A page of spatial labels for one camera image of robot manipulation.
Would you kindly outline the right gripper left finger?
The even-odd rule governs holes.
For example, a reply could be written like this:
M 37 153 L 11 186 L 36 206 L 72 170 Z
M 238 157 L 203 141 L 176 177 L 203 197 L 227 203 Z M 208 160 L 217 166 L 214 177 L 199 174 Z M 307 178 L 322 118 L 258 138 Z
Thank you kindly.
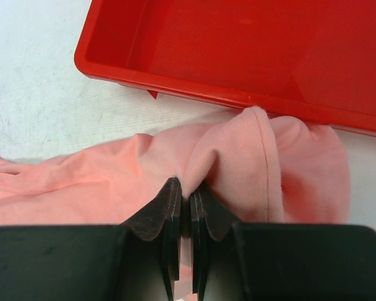
M 128 231 L 120 271 L 121 300 L 173 300 L 179 279 L 182 190 L 169 178 L 122 224 Z

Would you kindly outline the pink t shirt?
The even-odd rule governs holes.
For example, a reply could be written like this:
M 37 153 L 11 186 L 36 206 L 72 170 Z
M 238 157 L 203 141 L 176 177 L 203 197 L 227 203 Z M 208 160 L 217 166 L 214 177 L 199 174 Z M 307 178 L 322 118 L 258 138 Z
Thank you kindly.
M 348 218 L 347 153 L 335 131 L 294 117 L 269 118 L 257 107 L 230 121 L 137 134 L 40 164 L 0 158 L 0 300 L 121 300 L 128 231 L 122 224 L 159 193 L 181 185 L 179 279 L 174 299 L 192 284 L 190 195 L 206 183 L 239 221 L 232 225 L 241 298 L 271 290 L 277 273 L 256 268 L 273 241 L 288 247 L 297 288 L 287 298 L 326 297 L 312 241 Z M 314 290 L 300 288 L 313 283 Z

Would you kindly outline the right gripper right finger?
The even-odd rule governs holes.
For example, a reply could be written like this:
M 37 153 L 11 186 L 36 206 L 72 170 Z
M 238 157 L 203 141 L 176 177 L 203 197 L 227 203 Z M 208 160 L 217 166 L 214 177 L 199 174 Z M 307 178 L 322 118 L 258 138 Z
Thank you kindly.
M 241 298 L 238 254 L 232 225 L 239 218 L 220 203 L 206 183 L 189 197 L 192 291 L 198 300 Z

